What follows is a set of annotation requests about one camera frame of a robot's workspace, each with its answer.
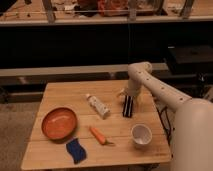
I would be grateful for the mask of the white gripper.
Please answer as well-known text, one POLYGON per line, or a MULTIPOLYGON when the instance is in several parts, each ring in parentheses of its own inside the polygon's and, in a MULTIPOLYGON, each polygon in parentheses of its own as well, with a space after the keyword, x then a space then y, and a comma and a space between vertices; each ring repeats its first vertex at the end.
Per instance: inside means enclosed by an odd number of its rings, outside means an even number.
POLYGON ((140 94, 139 89, 132 89, 132 88, 129 88, 128 86, 126 86, 117 93, 116 97, 119 98, 122 96, 130 96, 133 98, 133 102, 135 105, 140 105, 141 98, 140 98, 139 94, 140 94))

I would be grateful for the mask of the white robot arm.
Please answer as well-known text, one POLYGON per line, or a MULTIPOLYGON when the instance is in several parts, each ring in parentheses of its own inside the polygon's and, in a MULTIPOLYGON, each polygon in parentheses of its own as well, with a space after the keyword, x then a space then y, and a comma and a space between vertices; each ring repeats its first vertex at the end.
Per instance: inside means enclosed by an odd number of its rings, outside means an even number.
POLYGON ((149 62, 129 64, 121 94, 135 98, 144 86, 175 113, 170 171, 213 171, 213 103, 193 98, 151 72, 149 62))

